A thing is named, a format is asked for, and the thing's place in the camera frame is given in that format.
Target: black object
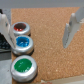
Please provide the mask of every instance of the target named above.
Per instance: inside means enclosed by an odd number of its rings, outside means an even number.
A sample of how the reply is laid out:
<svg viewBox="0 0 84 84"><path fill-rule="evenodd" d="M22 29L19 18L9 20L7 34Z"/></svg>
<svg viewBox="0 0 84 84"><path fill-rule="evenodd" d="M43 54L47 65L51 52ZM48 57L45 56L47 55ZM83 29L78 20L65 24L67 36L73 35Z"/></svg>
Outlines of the black object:
<svg viewBox="0 0 84 84"><path fill-rule="evenodd" d="M11 51L11 47L4 38L4 36L0 34L0 52L7 52L7 51Z"/></svg>

